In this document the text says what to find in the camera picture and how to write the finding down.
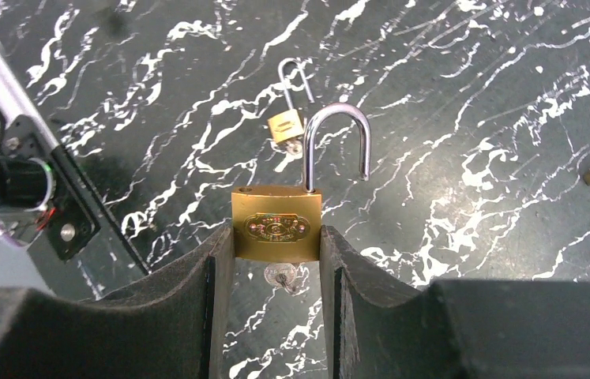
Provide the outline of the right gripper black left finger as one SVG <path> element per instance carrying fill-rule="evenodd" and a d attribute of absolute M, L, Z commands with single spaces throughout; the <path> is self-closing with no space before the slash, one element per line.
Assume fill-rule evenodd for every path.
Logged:
<path fill-rule="evenodd" d="M 96 301 L 0 287 L 0 378 L 218 378 L 232 229 Z"/>

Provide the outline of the large brass padlock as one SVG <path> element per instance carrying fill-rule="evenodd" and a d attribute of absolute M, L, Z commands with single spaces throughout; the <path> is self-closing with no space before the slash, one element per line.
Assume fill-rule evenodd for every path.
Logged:
<path fill-rule="evenodd" d="M 315 187 L 317 132 L 334 115 L 347 115 L 359 130 L 359 176 L 370 177 L 371 131 L 365 114 L 332 103 L 309 120 L 303 134 L 302 185 L 240 186 L 231 193 L 235 256 L 268 265 L 265 279 L 293 291 L 297 265 L 320 258 L 322 191 Z"/>

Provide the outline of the medium brass padlock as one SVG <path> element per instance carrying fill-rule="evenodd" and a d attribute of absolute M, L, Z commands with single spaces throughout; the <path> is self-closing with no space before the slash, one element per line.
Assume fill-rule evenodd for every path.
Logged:
<path fill-rule="evenodd" d="M 280 146 L 284 146 L 289 155 L 297 156 L 303 150 L 300 137 L 305 133 L 305 130 L 299 111 L 294 107 L 293 99 L 289 92 L 291 86 L 285 74 L 285 68 L 288 65 L 293 65 L 295 67 L 293 72 L 297 71 L 299 73 L 309 102 L 315 102 L 301 61 L 298 58 L 285 58 L 279 63 L 277 73 L 283 89 L 287 110 L 269 118 L 267 124 L 273 141 Z"/>

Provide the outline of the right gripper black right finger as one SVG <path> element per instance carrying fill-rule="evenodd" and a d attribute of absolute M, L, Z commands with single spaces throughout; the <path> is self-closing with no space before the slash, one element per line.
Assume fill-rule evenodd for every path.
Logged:
<path fill-rule="evenodd" d="M 590 283 L 399 281 L 321 230 L 331 378 L 590 378 Z"/>

